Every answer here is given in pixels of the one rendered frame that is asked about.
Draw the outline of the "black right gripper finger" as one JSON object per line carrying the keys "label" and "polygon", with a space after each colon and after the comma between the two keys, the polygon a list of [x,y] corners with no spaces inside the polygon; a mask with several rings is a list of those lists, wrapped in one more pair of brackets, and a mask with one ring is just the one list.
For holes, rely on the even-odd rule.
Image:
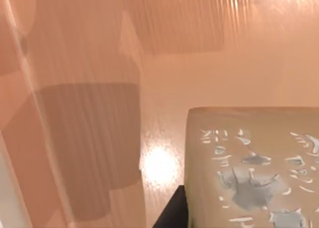
{"label": "black right gripper finger", "polygon": [[179,185],[152,228],[187,228],[187,201]]}

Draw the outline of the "tan box with grey print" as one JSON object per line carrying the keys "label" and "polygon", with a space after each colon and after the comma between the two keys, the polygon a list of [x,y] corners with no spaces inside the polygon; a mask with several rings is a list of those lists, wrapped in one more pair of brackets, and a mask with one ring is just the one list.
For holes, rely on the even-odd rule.
{"label": "tan box with grey print", "polygon": [[319,108],[188,111],[188,228],[319,228]]}

